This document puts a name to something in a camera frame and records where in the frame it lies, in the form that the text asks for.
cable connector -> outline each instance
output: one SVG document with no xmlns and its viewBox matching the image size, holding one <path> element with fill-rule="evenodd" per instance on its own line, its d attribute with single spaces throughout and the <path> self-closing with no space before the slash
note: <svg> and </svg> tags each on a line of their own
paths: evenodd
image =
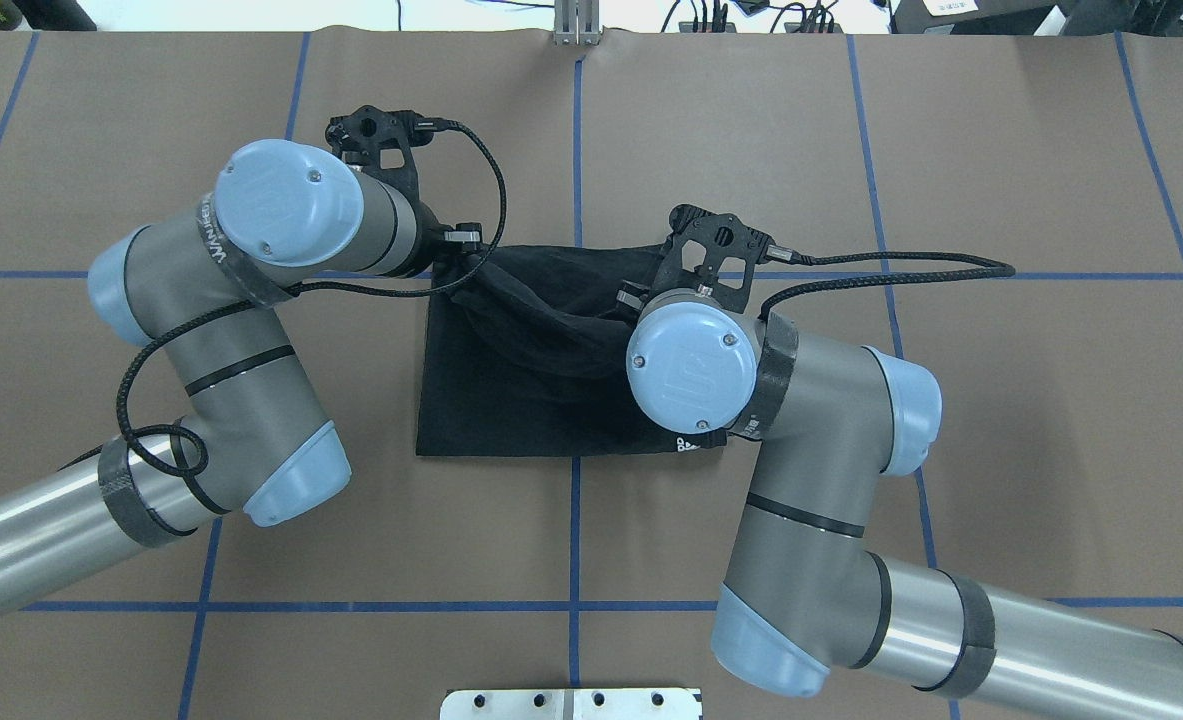
<svg viewBox="0 0 1183 720">
<path fill-rule="evenodd" d="M 786 262 L 787 265 L 813 265 L 814 259 L 810 255 L 803 255 L 801 252 L 795 249 L 789 249 L 789 247 L 783 247 L 780 245 L 770 245 L 764 251 L 764 257 L 769 260 L 777 260 L 778 262 Z"/>
<path fill-rule="evenodd" d="M 445 118 L 418 118 L 413 122 L 416 132 L 444 132 L 453 129 L 454 121 Z"/>
</svg>

black fabric bag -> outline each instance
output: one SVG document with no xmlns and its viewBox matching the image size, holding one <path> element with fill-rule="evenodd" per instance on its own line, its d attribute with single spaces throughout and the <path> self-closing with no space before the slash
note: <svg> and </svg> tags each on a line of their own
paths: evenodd
<svg viewBox="0 0 1183 720">
<path fill-rule="evenodd" d="M 622 281 L 652 283 L 661 246 L 500 247 L 460 288 L 431 297 L 418 455 L 567 458 L 697 450 L 724 430 L 659 427 L 627 384 L 633 316 Z M 478 255 L 435 267 L 454 281 Z"/>
</svg>

light blue joint cap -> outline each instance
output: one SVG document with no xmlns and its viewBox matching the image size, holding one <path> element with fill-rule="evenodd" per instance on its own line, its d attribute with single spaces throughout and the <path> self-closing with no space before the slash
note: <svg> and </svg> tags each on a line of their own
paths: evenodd
<svg viewBox="0 0 1183 720">
<path fill-rule="evenodd" d="M 652 311 L 627 343 L 627 380 L 636 403 L 677 433 L 732 423 L 751 400 L 755 378 L 751 338 L 731 316 L 700 301 Z"/>
<path fill-rule="evenodd" d="M 355 236 L 364 216 L 358 179 L 318 147 L 258 140 L 216 175 L 213 209 L 231 242 L 286 268 L 323 262 Z"/>
<path fill-rule="evenodd" d="M 729 673 L 781 696 L 814 698 L 830 675 L 830 667 L 800 650 L 728 585 L 715 607 L 711 651 Z"/>
<path fill-rule="evenodd" d="M 151 336 L 143 331 L 138 319 L 132 316 L 132 309 L 129 307 L 129 290 L 124 284 L 124 264 L 129 259 L 129 246 L 132 245 L 132 239 L 144 229 L 147 229 L 147 225 L 142 225 L 127 234 L 124 240 L 103 249 L 102 254 L 93 259 L 93 265 L 89 266 L 88 275 L 89 301 L 93 304 L 93 311 L 98 318 L 111 325 L 111 330 L 119 336 L 121 340 L 138 348 L 147 346 L 151 342 Z"/>
<path fill-rule="evenodd" d="M 267 528 L 337 495 L 349 480 L 350 462 L 330 420 L 271 473 L 244 511 L 254 525 Z"/>
<path fill-rule="evenodd" d="M 929 446 L 942 427 L 942 388 L 933 374 L 916 363 L 865 346 L 879 361 L 893 406 L 893 452 L 884 475 L 910 475 L 929 458 Z"/>
</svg>

metal plate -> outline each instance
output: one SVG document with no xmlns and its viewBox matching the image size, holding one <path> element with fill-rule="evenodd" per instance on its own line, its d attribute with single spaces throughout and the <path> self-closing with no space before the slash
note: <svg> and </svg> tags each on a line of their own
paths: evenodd
<svg viewBox="0 0 1183 720">
<path fill-rule="evenodd" d="M 702 720 L 696 688 L 455 690 L 440 720 Z"/>
</svg>

wire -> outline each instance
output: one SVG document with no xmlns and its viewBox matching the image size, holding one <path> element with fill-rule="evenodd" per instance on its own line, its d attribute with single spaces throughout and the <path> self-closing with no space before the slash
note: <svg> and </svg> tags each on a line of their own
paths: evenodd
<svg viewBox="0 0 1183 720">
<path fill-rule="evenodd" d="M 468 4 L 491 4 L 491 5 L 517 5 L 519 8 L 550 8 L 555 9 L 552 4 L 523 4 L 521 0 L 467 0 Z"/>
<path fill-rule="evenodd" d="M 679 8 L 679 4 L 680 2 L 681 2 L 681 0 L 674 0 L 674 2 L 672 4 L 672 9 L 667 9 L 667 19 L 662 20 L 662 30 L 660 30 L 658 32 L 667 32 L 667 26 L 670 26 L 670 18 L 672 15 L 674 15 L 675 8 Z"/>
<path fill-rule="evenodd" d="M 809 13 L 809 8 L 806 8 L 804 4 L 787 4 L 778 8 L 778 17 L 775 17 L 769 26 L 769 35 L 772 35 L 772 32 L 778 28 L 778 20 L 782 20 L 782 15 L 787 14 L 788 9 L 800 9 L 800 24 L 804 24 L 804 14 Z"/>
<path fill-rule="evenodd" d="M 860 262 L 862 260 L 943 260 L 948 262 L 964 262 L 978 265 L 975 270 L 937 270 L 929 273 L 883 273 L 875 275 L 859 275 L 856 278 L 838 278 L 833 281 L 801 283 L 780 291 L 764 300 L 759 305 L 759 318 L 764 320 L 769 316 L 769 310 L 780 301 L 789 300 L 796 296 L 804 296 L 809 292 L 823 292 L 830 290 L 851 290 L 854 287 L 879 287 L 893 286 L 893 284 L 922 284 L 922 283 L 957 283 L 971 281 L 983 278 L 1010 278 L 1016 270 L 1008 262 L 990 260 L 976 255 L 965 255 L 962 252 L 858 252 L 853 255 L 833 255 L 828 258 L 812 258 L 801 255 L 800 252 L 791 251 L 791 260 L 788 265 L 838 265 L 842 262 Z"/>
<path fill-rule="evenodd" d="M 464 136 L 467 136 L 471 142 L 476 143 L 476 149 L 480 150 L 480 155 L 485 156 L 489 168 L 494 173 L 494 179 L 498 181 L 498 229 L 494 231 L 494 238 L 492 238 L 485 247 L 485 251 L 480 255 L 480 260 L 477 261 L 476 266 L 467 270 L 466 274 L 452 283 L 445 283 L 441 284 L 441 286 L 435 287 L 427 287 L 426 290 L 387 290 L 381 287 L 367 287 L 362 286 L 362 284 L 317 281 L 297 283 L 293 284 L 293 286 L 285 287 L 285 292 L 289 292 L 290 296 L 299 296 L 303 292 L 313 290 L 343 290 L 347 292 L 358 292 L 362 296 L 428 297 L 459 287 L 460 284 L 468 281 L 468 279 L 471 279 L 472 275 L 480 270 L 483 264 L 489 261 L 489 257 L 494 253 L 494 249 L 498 249 L 498 242 L 503 240 L 503 229 L 508 227 L 508 181 L 503 179 L 503 170 L 498 167 L 498 160 L 494 160 L 494 155 L 492 155 L 489 150 L 489 147 L 485 147 L 485 142 L 483 142 L 480 136 L 477 136 L 476 132 L 472 132 L 471 128 L 457 122 L 457 119 L 447 119 L 444 129 L 446 129 L 446 131 L 461 132 Z"/>
<path fill-rule="evenodd" d="M 467 270 L 463 277 L 455 279 L 452 283 L 440 284 L 440 286 L 429 287 L 426 290 L 386 290 L 381 287 L 367 287 L 362 284 L 351 283 L 331 283 L 331 281 L 319 281 L 319 283 L 295 283 L 291 286 L 285 287 L 284 291 L 289 292 L 290 296 L 298 297 L 303 292 L 311 292 L 316 290 L 338 290 L 343 292 L 357 292 L 362 296 L 380 296 L 380 297 L 427 297 L 437 296 L 437 293 L 448 292 L 454 287 L 461 286 L 464 283 L 468 281 L 477 272 L 480 270 L 483 264 L 489 261 L 489 257 L 492 255 L 494 249 L 498 249 L 498 244 L 503 240 L 503 232 L 508 227 L 508 181 L 503 177 L 503 170 L 498 166 L 498 160 L 485 145 L 485 141 L 480 140 L 476 132 L 472 132 L 471 128 L 465 127 L 463 123 L 457 122 L 457 119 L 445 119 L 440 129 L 450 132 L 461 132 L 467 136 L 468 140 L 476 145 L 477 150 L 480 150 L 480 155 L 487 161 L 489 168 L 494 173 L 494 179 L 498 181 L 498 229 L 494 231 L 494 236 L 485 247 L 485 251 L 480 254 L 480 259 L 476 260 L 476 266 Z M 116 391 L 115 396 L 115 415 L 116 424 L 119 428 L 119 436 L 124 439 L 125 443 L 129 446 L 129 450 L 134 452 L 147 465 L 150 465 L 156 471 L 166 475 L 172 475 L 174 478 L 181 478 L 187 475 L 195 475 L 202 473 L 203 468 L 208 466 L 208 447 L 203 445 L 203 439 L 195 434 L 188 428 L 181 427 L 181 424 L 148 424 L 143 428 L 134 428 L 131 421 L 129 420 L 129 393 L 132 391 L 132 384 L 138 378 L 138 374 L 142 372 L 143 365 L 147 361 L 151 358 L 162 346 L 169 345 L 170 342 L 177 340 L 179 337 L 185 336 L 194 329 L 203 327 L 208 323 L 227 318 L 227 316 L 243 313 L 245 310 L 253 309 L 252 301 L 241 300 L 233 301 L 233 304 L 216 307 L 215 310 L 208 311 L 208 313 L 202 313 L 195 316 L 195 318 L 177 325 L 177 327 L 172 329 L 172 331 L 147 343 L 142 351 L 134 357 L 129 363 L 129 368 L 124 371 L 124 377 L 119 380 L 119 389 Z M 146 446 L 140 441 L 141 437 L 157 436 L 159 434 L 167 434 L 167 436 L 176 436 L 187 439 L 195 447 L 198 453 L 198 460 L 194 465 L 169 465 L 161 460 L 160 458 L 151 454 Z M 93 455 L 97 455 L 102 448 L 93 448 L 93 450 L 85 452 L 85 454 L 79 455 L 76 460 L 71 460 L 62 468 L 70 468 L 71 465 L 76 462 L 82 462 L 89 460 Z"/>
</svg>

